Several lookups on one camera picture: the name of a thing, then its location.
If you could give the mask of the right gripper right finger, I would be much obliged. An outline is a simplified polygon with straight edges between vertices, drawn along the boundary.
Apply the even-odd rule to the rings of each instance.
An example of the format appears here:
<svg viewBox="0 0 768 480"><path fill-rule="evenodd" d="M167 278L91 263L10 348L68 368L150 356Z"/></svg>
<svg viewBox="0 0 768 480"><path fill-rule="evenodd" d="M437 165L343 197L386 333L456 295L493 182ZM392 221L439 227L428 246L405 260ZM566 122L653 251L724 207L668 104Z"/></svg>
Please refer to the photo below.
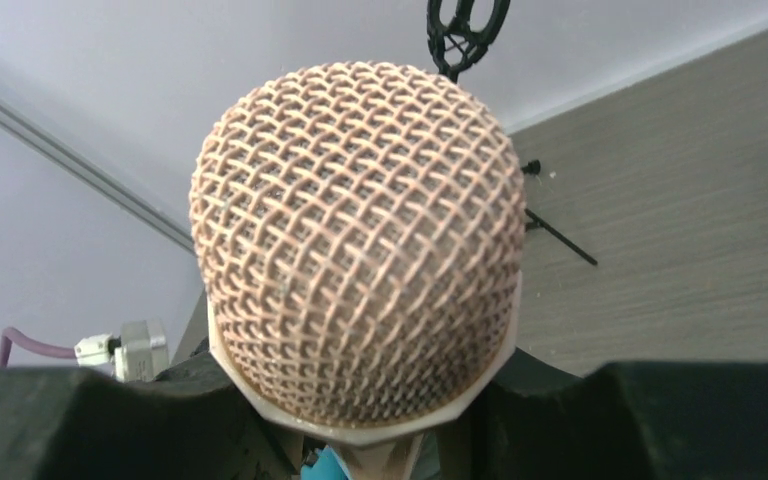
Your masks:
<svg viewBox="0 0 768 480"><path fill-rule="evenodd" d="M768 479L768 363L580 378L519 350L436 439L446 479Z"/></svg>

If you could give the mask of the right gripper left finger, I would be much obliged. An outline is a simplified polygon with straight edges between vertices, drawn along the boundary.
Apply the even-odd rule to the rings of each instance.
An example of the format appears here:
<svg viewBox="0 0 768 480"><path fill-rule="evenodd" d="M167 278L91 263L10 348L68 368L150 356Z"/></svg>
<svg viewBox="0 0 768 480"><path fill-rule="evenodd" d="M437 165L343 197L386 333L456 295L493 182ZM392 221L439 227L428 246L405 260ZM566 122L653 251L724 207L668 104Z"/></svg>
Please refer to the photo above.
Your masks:
<svg viewBox="0 0 768 480"><path fill-rule="evenodd" d="M298 470L208 354L149 382L0 368L0 479L290 479Z"/></svg>

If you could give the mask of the beige microphone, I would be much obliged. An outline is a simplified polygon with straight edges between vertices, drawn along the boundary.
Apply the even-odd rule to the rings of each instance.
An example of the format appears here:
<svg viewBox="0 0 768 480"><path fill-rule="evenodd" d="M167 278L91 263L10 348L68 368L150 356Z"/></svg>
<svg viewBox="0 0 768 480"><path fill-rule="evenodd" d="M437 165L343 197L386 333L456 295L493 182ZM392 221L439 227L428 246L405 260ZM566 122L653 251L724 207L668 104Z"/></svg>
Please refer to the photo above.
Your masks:
<svg viewBox="0 0 768 480"><path fill-rule="evenodd" d="M498 121L444 76L343 62L252 90L189 193L211 354L350 478L409 478L515 351L523 183Z"/></svg>

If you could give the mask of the black tripod shock mount stand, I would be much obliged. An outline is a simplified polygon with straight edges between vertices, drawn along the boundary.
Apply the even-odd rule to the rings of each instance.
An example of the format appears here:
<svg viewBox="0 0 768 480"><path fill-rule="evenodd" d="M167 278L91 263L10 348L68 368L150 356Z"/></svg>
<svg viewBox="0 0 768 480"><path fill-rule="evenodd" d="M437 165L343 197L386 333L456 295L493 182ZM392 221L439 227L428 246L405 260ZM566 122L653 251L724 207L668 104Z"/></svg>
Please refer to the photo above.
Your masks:
<svg viewBox="0 0 768 480"><path fill-rule="evenodd" d="M426 7L426 31L429 54L438 73L453 83L458 83L460 74L476 65L487 54L489 47L496 41L508 15L511 1L492 1L492 10L487 23L481 29L473 28L473 0L456 1L454 13L448 22L444 22L441 9L443 1L429 0ZM447 59L448 52L456 51L457 60ZM542 165L533 159L520 167L525 176L537 178ZM555 229L542 217L529 208L525 208L528 221L525 231L545 230L556 240L563 243L584 261L596 267L599 262L563 233Z"/></svg>

